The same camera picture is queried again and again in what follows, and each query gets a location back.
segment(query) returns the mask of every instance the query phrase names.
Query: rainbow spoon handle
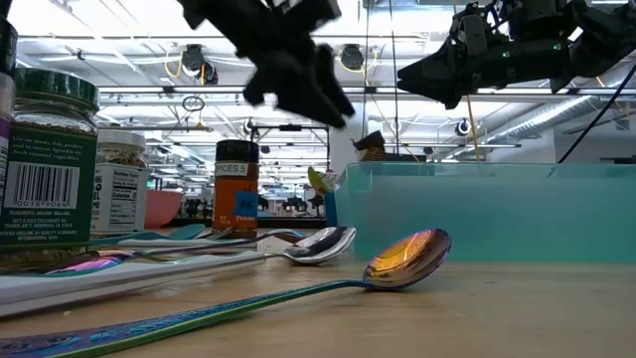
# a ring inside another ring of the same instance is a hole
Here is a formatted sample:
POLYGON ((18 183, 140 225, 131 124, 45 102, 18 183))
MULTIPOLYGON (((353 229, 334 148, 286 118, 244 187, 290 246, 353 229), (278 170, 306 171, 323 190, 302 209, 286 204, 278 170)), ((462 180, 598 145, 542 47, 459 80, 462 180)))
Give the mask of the rainbow spoon handle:
POLYGON ((0 338, 0 357, 96 357, 210 326, 276 303, 343 287, 368 286, 360 280, 334 280, 134 322, 0 338))

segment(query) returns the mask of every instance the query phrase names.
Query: blue label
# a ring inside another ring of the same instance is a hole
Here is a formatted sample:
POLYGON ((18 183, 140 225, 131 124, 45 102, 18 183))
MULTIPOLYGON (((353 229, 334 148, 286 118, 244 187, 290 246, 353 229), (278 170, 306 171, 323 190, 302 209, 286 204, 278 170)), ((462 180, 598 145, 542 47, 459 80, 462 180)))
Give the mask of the blue label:
POLYGON ((232 215, 255 218, 258 215, 258 194, 235 192, 235 209, 232 215))

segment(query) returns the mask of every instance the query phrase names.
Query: jar label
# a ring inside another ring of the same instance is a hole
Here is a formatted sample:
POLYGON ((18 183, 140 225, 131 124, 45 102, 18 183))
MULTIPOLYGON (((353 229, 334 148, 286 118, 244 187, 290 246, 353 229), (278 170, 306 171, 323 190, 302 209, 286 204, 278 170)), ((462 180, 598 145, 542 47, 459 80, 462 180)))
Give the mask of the jar label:
POLYGON ((148 169, 100 163, 92 191, 93 235, 143 231, 148 169))
POLYGON ((215 229, 256 229, 257 208, 257 181, 215 180, 215 229))
POLYGON ((13 125, 0 215, 0 250, 88 243, 96 136, 13 125))
POLYGON ((5 178, 7 176, 7 153, 9 151, 10 132, 11 122, 9 119, 0 117, 0 214, 2 214, 5 178))
POLYGON ((247 176, 249 164, 240 162, 217 162, 215 164, 215 177, 220 176, 247 176))

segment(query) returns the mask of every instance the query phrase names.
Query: nutrition facts label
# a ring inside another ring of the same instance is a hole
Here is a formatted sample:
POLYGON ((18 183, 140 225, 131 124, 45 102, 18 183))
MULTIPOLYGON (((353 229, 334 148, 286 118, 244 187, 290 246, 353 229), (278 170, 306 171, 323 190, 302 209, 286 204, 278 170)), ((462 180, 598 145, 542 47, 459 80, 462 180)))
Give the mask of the nutrition facts label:
POLYGON ((92 194, 93 234, 142 231, 148 170, 118 164, 97 164, 92 194))

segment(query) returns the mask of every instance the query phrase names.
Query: pink bowl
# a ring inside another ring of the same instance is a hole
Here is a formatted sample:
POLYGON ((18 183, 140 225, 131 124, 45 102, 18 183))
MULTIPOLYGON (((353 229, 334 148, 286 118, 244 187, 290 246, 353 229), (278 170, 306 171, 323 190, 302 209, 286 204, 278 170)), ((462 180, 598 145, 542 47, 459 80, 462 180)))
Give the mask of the pink bowl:
POLYGON ((181 206, 182 193, 148 190, 146 195, 146 229, 156 229, 170 223, 181 206))

